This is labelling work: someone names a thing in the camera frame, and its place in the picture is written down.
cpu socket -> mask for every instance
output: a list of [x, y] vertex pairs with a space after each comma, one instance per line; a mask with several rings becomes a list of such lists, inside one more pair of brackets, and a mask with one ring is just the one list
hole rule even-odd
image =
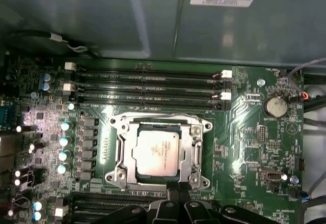
[[107, 183], [125, 190], [166, 191], [162, 179], [189, 182], [193, 190], [210, 186], [202, 176], [203, 134], [213, 124], [187, 114], [127, 112], [109, 119], [117, 130], [116, 165]]

electrolytic capacitor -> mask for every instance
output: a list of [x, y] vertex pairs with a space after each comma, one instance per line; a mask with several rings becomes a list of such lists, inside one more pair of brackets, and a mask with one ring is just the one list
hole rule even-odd
[[49, 93], [50, 93], [50, 92], [53, 92], [53, 90], [54, 90], [55, 88], [54, 88], [53, 85], [51, 85], [51, 84], [45, 82], [45, 83], [42, 84], [41, 89], [42, 89], [43, 91], [46, 91], [46, 92], [49, 92]]
[[59, 174], [65, 174], [68, 170], [70, 170], [70, 164], [68, 163], [61, 164], [57, 168]]
[[20, 178], [18, 178], [18, 179], [16, 179], [15, 180], [15, 186], [20, 186], [21, 184], [24, 184], [24, 183], [26, 183], [26, 182], [28, 182], [28, 180], [29, 180], [29, 175], [25, 175], [25, 176], [22, 176], [22, 177], [20, 177]]
[[16, 170], [16, 171], [15, 171], [15, 177], [21, 177], [21, 176], [24, 176], [24, 175], [26, 175], [30, 170], [31, 170], [30, 167], [26, 167], [26, 168], [23, 168], [23, 169]]
[[36, 151], [39, 149], [43, 149], [44, 148], [44, 143], [31, 143], [30, 144], [30, 150], [32, 151]]
[[44, 209], [35, 211], [33, 214], [33, 220], [43, 220], [45, 218], [46, 218], [46, 211]]
[[67, 131], [73, 128], [73, 123], [71, 121], [65, 121], [60, 125], [61, 130]]
[[60, 161], [65, 161], [70, 157], [71, 157], [71, 152], [69, 150], [65, 150], [58, 155]]
[[65, 146], [67, 146], [68, 144], [71, 144], [71, 142], [72, 142], [72, 138], [69, 137], [69, 136], [62, 137], [62, 138], [60, 138], [60, 140], [59, 140], [59, 144], [60, 144], [62, 147], [65, 147]]
[[18, 205], [14, 205], [10, 208], [10, 210], [8, 211], [8, 216], [14, 216], [16, 214], [18, 214], [19, 211], [22, 211], [24, 208], [22, 206], [18, 206]]
[[33, 204], [33, 209], [35, 211], [40, 211], [41, 209], [46, 208], [46, 203], [45, 199], [40, 199]]
[[50, 74], [47, 74], [47, 73], [46, 73], [46, 74], [42, 75], [42, 80], [43, 80], [44, 82], [51, 83], [51, 82], [54, 82], [55, 77], [52, 76], [52, 75], [50, 75]]
[[17, 126], [16, 131], [17, 132], [30, 132], [30, 131], [33, 131], [33, 128], [31, 126]]

cable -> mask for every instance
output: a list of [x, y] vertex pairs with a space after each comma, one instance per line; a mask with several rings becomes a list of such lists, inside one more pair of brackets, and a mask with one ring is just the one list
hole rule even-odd
[[50, 32], [43, 32], [43, 31], [34, 31], [34, 30], [20, 30], [13, 33], [8, 33], [1, 36], [1, 39], [3, 41], [7, 41], [9, 39], [13, 38], [22, 38], [22, 37], [42, 37], [42, 38], [48, 38], [50, 40], [56, 41], [56, 42], [64, 42], [66, 43], [67, 47], [69, 47], [71, 50], [73, 50], [76, 53], [85, 53], [92, 59], [98, 59], [99, 56], [92, 53], [88, 50], [86, 46], [81, 44], [80, 42], [77, 42], [72, 39], [65, 38], [61, 35], [50, 33]]
[[326, 217], [320, 217], [320, 218], [311, 220], [307, 224], [326, 224]]
[[305, 212], [308, 208], [326, 204], [326, 198], [316, 198], [302, 203], [297, 210], [297, 223], [305, 223]]
[[299, 93], [303, 93], [304, 90], [302, 88], [300, 88], [298, 86], [298, 84], [295, 83], [295, 81], [292, 79], [293, 75], [298, 72], [299, 70], [303, 69], [303, 68], [306, 68], [308, 66], [311, 66], [311, 65], [315, 65], [315, 64], [318, 64], [318, 63], [321, 63], [321, 62], [324, 62], [326, 61], [326, 58], [321, 58], [321, 59], [317, 59], [317, 60], [312, 60], [312, 61], [309, 61], [309, 62], [306, 62], [306, 63], [303, 63], [297, 67], [295, 67], [287, 76], [288, 80], [289, 80], [289, 83], [292, 85], [292, 87], [294, 89], [296, 89]]
[[312, 186], [307, 191], [307, 194], [311, 196], [312, 192], [326, 179], [326, 171], [324, 171], [321, 176], [312, 184]]
[[311, 126], [326, 127], [326, 121], [315, 121], [308, 118], [304, 118], [304, 124], [311, 125]]

metal panel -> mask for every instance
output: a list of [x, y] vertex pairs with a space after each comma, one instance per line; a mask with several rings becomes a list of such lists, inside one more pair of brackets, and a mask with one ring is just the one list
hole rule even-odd
[[248, 8], [189, 1], [0, 0], [0, 32], [52, 31], [98, 47], [104, 57], [128, 59], [279, 66], [326, 55], [323, 0], [254, 0]]

motherboard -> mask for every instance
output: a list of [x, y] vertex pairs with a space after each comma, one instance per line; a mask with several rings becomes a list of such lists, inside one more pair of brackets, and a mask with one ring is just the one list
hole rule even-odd
[[13, 55], [4, 67], [1, 187], [14, 223], [91, 223], [164, 199], [168, 181], [296, 223], [303, 101], [288, 70]]

